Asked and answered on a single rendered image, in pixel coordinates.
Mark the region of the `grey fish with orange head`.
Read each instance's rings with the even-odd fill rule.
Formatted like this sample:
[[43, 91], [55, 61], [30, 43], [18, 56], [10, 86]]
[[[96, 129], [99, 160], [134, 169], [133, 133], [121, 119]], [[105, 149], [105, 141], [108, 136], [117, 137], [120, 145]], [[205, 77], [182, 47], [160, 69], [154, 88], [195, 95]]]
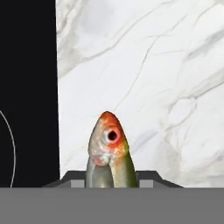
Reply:
[[130, 147], [115, 114], [105, 111], [87, 147], [86, 188], [138, 187]]

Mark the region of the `black hob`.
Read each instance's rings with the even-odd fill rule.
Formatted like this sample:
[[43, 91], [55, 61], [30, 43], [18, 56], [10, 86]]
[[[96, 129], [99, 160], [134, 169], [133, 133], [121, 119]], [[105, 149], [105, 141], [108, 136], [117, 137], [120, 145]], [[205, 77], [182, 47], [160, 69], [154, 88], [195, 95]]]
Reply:
[[0, 0], [0, 187], [60, 176], [56, 0]]

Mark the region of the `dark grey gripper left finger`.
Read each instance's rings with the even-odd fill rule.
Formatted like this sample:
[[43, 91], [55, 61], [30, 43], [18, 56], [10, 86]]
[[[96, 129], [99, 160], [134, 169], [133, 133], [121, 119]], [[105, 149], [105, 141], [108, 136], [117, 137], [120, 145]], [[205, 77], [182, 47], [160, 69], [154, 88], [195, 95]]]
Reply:
[[46, 187], [84, 188], [86, 185], [85, 171], [68, 171], [62, 179], [58, 179], [46, 185]]

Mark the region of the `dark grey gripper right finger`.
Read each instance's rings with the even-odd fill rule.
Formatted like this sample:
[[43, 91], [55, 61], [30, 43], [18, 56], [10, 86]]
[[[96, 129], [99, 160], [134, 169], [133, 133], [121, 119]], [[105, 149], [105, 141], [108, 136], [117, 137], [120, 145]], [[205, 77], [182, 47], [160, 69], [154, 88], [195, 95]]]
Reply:
[[181, 188], [181, 185], [161, 178], [157, 171], [136, 171], [136, 178], [140, 188]]

